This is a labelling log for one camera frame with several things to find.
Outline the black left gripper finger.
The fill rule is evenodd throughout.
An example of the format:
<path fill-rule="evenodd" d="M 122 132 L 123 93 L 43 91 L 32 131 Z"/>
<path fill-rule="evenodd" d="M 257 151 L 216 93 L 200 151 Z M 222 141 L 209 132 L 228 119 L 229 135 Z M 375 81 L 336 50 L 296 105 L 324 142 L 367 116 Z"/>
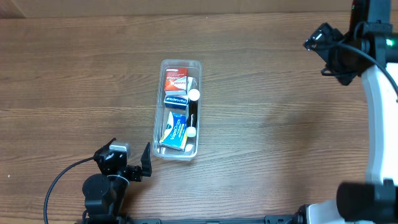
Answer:
<path fill-rule="evenodd" d="M 152 175 L 152 164 L 150 159 L 150 142 L 147 143 L 146 148 L 141 156 L 141 176 L 150 177 Z"/>
<path fill-rule="evenodd" d="M 104 145 L 105 149 L 109 149 L 110 145 L 116 140 L 116 138 L 112 138 L 112 140 L 110 140 L 110 142 L 108 142 L 107 144 Z"/>

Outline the blue VapoDrops box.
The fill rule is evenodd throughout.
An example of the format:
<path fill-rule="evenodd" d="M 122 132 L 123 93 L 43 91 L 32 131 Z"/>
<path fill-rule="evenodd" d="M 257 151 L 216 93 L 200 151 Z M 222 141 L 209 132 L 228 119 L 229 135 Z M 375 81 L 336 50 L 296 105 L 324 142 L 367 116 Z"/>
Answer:
<path fill-rule="evenodd" d="M 187 117 L 184 114 L 169 112 L 159 143 L 179 151 L 185 150 L 187 143 Z"/>

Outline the white and blue medicine box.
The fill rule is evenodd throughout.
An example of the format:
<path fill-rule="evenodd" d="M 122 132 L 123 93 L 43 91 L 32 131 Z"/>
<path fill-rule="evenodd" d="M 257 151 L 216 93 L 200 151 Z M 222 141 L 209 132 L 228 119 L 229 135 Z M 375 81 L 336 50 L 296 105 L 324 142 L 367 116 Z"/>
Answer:
<path fill-rule="evenodd" d="M 197 79 L 188 77 L 187 93 L 197 87 Z M 164 98 L 164 105 L 167 108 L 184 110 L 188 105 L 188 94 L 186 95 L 169 95 Z"/>

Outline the dark bottle white cap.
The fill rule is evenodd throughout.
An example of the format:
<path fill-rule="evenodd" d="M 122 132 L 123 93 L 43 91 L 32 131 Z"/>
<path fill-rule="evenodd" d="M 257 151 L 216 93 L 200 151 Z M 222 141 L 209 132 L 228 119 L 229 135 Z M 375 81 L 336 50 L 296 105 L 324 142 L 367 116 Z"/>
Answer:
<path fill-rule="evenodd" d="M 197 135 L 197 120 L 198 120 L 198 102 L 189 101 L 187 129 L 186 129 L 186 134 L 188 138 L 194 138 Z"/>

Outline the orange bottle white cap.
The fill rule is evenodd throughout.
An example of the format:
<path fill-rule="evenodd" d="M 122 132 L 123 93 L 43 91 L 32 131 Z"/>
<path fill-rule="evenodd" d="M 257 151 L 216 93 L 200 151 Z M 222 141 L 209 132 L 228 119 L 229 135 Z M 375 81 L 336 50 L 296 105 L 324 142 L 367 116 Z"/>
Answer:
<path fill-rule="evenodd" d="M 191 89 L 188 92 L 188 99 L 190 101 L 198 101 L 200 99 L 200 91 L 198 89 Z"/>

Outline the red medicine box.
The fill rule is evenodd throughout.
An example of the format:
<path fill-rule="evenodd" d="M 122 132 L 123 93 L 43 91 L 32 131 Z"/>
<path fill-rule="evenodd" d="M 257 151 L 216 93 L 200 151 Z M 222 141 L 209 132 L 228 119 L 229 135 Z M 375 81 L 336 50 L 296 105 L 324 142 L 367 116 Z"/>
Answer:
<path fill-rule="evenodd" d="M 166 95 L 186 95 L 188 88 L 188 69 L 183 67 L 168 68 L 165 71 Z"/>

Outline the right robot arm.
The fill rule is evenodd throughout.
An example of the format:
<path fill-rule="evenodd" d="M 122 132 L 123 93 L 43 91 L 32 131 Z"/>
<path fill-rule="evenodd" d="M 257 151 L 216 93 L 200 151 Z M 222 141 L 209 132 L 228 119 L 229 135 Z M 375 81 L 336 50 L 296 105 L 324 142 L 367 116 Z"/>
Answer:
<path fill-rule="evenodd" d="M 361 78 L 369 155 L 363 183 L 341 183 L 334 199 L 301 206 L 291 223 L 397 223 L 397 34 L 391 5 L 354 0 L 347 33 L 326 22 L 303 44 L 325 61 L 322 75 L 344 86 Z"/>

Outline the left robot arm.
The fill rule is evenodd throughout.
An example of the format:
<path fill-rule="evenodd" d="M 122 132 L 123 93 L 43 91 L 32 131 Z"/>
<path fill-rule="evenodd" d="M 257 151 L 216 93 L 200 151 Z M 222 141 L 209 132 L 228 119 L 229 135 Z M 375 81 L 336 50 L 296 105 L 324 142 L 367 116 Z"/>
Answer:
<path fill-rule="evenodd" d="M 88 177 L 83 184 L 83 223 L 133 223 L 128 214 L 121 213 L 121 208 L 130 183 L 152 175 L 150 143 L 141 156 L 141 165 L 129 165 L 130 155 L 130 145 L 115 139 L 94 153 L 100 173 Z"/>

